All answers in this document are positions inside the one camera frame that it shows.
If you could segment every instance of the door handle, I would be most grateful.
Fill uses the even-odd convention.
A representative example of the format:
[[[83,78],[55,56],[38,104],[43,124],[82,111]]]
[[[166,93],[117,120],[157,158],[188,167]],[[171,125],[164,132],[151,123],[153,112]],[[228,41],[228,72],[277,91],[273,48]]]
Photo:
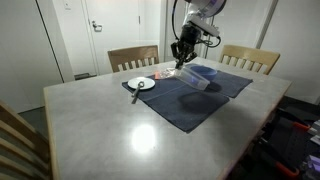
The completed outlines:
[[[95,32],[101,32],[102,31],[102,25],[96,24],[96,21],[92,21],[92,27]]]

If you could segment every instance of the blue cloth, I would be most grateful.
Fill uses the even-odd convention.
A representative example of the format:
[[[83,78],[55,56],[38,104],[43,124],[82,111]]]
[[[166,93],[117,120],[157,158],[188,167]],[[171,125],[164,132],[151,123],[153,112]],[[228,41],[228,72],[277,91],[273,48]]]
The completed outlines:
[[[205,91],[176,78],[155,80],[152,89],[141,90],[139,99],[184,132],[191,132],[208,116],[236,97],[252,80],[219,71]],[[133,92],[128,82],[122,86]]]

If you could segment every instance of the gray table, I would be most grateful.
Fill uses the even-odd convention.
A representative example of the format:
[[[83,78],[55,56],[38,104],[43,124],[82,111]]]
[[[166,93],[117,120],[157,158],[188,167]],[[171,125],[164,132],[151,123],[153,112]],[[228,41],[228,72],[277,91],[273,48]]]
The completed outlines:
[[[57,179],[223,179],[267,120],[290,82],[197,58],[202,64],[253,79],[190,134],[141,101],[132,105],[121,82],[161,63],[47,87],[45,106]]]

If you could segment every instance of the chair backrest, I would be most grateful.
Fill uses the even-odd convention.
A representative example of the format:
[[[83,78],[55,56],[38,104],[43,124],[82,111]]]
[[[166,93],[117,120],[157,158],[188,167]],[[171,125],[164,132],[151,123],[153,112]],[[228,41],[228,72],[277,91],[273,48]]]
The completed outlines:
[[[159,64],[158,46],[141,46],[108,51],[113,72]]]
[[[235,45],[225,45],[219,62],[226,62],[228,65],[232,64],[233,66],[247,68],[248,70],[255,72],[260,72],[260,70],[262,70],[261,67],[266,66],[263,74],[268,75],[279,57],[280,54],[275,52]]]
[[[48,140],[21,116],[0,101],[0,165],[19,177],[50,179],[50,152]],[[10,173],[0,172],[0,179]]]

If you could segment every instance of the white plate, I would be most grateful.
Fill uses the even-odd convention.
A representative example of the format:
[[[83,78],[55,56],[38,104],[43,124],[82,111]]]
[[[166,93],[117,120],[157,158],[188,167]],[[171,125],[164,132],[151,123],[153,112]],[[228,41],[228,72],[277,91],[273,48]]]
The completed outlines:
[[[141,90],[150,89],[156,84],[153,79],[146,78],[146,77],[137,77],[129,80],[128,86],[131,87],[132,89],[136,89],[140,81],[144,82],[144,86],[140,88]]]

